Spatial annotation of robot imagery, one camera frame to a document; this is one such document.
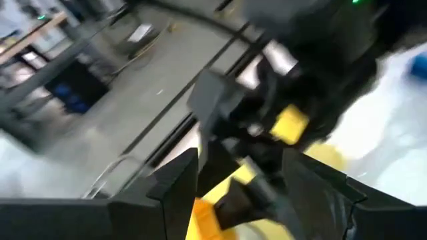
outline concrete floor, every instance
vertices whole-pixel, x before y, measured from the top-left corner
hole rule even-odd
[[[182,2],[211,13],[220,1]],[[143,58],[127,68],[115,80],[107,96],[69,127],[66,135],[38,155],[3,133],[0,138],[0,197],[82,196],[109,163],[117,159],[228,39],[207,27],[182,22],[178,31],[166,33],[159,40],[149,53],[148,62]],[[244,50],[245,47],[233,44],[214,67],[226,70]],[[144,161],[187,114],[186,97],[131,155]],[[114,193],[136,166],[129,163],[120,167],[105,186],[107,192]]]

